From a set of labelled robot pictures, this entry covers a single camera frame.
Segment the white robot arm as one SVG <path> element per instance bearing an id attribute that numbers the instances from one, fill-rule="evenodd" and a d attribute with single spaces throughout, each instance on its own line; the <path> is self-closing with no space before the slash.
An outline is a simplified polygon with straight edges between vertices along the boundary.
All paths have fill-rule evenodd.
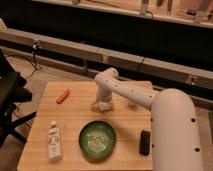
<path id="1" fill-rule="evenodd" d="M 99 72 L 96 99 L 110 102 L 116 93 L 151 112 L 153 171 L 204 171 L 195 105 L 188 94 L 120 81 L 115 68 Z"/>

